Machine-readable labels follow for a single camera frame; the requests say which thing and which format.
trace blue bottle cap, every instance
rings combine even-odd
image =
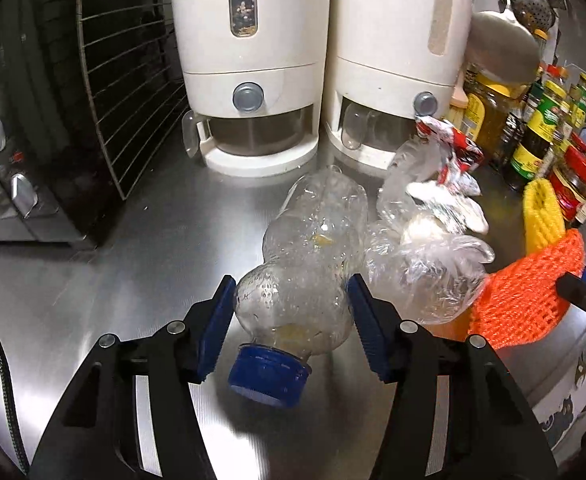
[[[299,401],[310,373],[311,368],[292,354],[249,343],[240,346],[228,384],[251,400],[292,408]]]

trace metal grill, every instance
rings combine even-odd
[[[170,0],[77,0],[84,86],[122,198],[188,108]]]

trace black cable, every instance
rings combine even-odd
[[[11,442],[16,450],[18,465],[24,474],[29,473],[29,460],[26,457],[20,427],[17,422],[16,401],[11,384],[11,373],[9,372],[9,363],[6,360],[6,354],[0,342],[0,381],[2,383],[2,394],[4,397],[4,410],[6,411],[6,422],[9,426]]]

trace stainless steel countertop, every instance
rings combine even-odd
[[[105,246],[0,246],[0,338],[14,380],[20,428],[30,458],[68,381],[106,332],[121,339],[155,332],[210,298],[224,274],[237,280],[262,263],[262,235],[289,187],[304,172],[342,166],[369,194],[381,179],[334,149],[291,173],[228,178],[187,160],[170,136],[126,203]],[[497,270],[524,253],[520,197],[486,168],[477,172]],[[500,354],[533,404],[562,376],[586,338],[575,307],[543,341]],[[367,365],[355,330],[332,354],[313,357],[303,398],[292,410],[244,399],[227,387],[237,347],[248,336],[233,319],[217,368],[191,393],[220,480],[367,479],[387,424],[395,387]],[[145,391],[143,381],[139,392]],[[138,411],[145,465],[157,471],[148,405]],[[0,388],[0,444],[14,457]]]

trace white grain dispenser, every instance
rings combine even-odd
[[[284,173],[317,150],[329,0],[172,0],[192,112],[185,148],[235,176]]]
[[[324,120],[341,152],[386,169],[415,130],[417,94],[435,95],[436,114],[444,115],[464,57],[472,3],[331,0]],[[356,130],[353,138],[342,136],[343,124]]]

